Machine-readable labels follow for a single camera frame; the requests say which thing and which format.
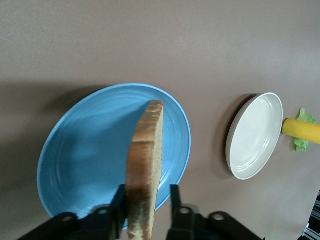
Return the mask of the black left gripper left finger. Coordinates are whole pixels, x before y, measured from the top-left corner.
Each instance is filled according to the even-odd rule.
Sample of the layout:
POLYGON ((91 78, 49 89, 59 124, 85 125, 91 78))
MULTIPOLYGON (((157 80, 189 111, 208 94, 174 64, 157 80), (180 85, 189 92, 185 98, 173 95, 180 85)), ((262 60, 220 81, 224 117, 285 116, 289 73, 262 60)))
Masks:
POLYGON ((21 240, 118 240, 127 218, 126 189, 120 185, 112 202, 98 205, 86 217, 63 212, 35 229, 21 240))

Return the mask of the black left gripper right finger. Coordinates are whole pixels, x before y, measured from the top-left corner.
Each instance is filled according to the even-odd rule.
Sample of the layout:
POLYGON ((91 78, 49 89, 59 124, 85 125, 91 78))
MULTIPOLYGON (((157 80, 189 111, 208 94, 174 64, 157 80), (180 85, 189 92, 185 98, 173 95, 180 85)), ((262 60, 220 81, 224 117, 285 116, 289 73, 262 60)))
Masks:
POLYGON ((181 202, 178 185, 170 186, 171 228, 168 240, 259 240, 251 230, 226 212, 202 216, 181 202))

